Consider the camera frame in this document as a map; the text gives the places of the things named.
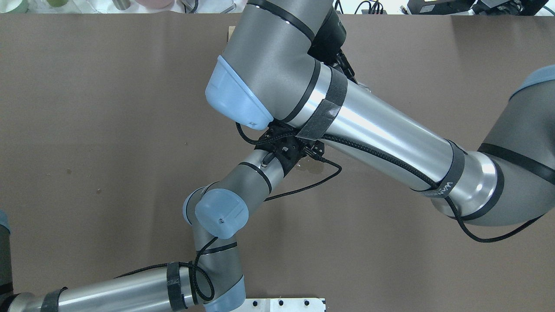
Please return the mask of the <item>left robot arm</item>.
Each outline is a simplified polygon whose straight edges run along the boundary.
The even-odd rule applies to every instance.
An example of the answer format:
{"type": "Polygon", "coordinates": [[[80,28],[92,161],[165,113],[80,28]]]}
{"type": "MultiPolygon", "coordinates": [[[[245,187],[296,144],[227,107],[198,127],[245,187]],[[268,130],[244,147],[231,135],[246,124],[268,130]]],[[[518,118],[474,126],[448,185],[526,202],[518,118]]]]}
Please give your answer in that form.
{"type": "Polygon", "coordinates": [[[232,149],[236,134],[226,122],[182,131],[4,119],[1,221],[13,258],[1,260],[1,284],[12,287],[1,300],[194,257],[182,202],[208,172],[200,150],[232,149]]]}

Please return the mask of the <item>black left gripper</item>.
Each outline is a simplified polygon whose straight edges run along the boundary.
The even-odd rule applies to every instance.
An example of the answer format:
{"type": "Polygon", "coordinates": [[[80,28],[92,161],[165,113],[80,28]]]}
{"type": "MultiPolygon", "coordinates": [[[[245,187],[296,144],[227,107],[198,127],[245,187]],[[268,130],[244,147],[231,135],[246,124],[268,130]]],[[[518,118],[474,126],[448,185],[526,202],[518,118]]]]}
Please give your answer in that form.
{"type": "Polygon", "coordinates": [[[290,170],[305,156],[322,156],[325,151],[323,142],[305,140],[296,136],[297,130],[283,122],[271,122],[268,130],[255,141],[255,150],[268,152],[262,158],[262,167],[269,167],[277,160],[283,168],[283,174],[290,170]]]}

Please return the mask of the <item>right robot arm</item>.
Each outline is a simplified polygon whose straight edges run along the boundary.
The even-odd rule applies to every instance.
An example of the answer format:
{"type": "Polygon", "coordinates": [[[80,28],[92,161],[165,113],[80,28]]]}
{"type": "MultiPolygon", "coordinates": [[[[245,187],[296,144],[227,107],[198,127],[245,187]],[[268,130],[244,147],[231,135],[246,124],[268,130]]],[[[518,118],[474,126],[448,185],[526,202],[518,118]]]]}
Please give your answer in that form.
{"type": "Polygon", "coordinates": [[[336,147],[473,225],[532,221],[554,208],[554,66],[511,95],[476,152],[430,132],[362,85],[330,1],[250,0],[206,87],[208,103],[254,130],[281,121],[336,147]]]}

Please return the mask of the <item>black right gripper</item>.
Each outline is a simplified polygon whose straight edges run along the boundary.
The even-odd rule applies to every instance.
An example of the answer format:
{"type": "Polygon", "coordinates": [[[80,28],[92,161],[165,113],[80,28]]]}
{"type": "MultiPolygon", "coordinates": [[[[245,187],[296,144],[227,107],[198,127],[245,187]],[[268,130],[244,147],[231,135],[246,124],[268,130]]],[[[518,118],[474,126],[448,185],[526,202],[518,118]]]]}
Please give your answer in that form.
{"type": "Polygon", "coordinates": [[[355,72],[341,50],[346,40],[346,30],[336,10],[331,6],[324,22],[319,28],[308,55],[325,65],[343,73],[347,79],[357,83],[355,72]]]}

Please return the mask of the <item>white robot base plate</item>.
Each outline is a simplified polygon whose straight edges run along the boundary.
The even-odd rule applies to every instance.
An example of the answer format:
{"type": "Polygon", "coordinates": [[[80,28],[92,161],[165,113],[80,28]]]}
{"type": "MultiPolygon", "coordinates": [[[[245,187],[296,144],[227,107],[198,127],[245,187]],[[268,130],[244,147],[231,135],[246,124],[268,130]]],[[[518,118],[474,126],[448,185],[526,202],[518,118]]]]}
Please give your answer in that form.
{"type": "Polygon", "coordinates": [[[320,298],[246,299],[235,312],[325,312],[326,302],[320,298]]]}

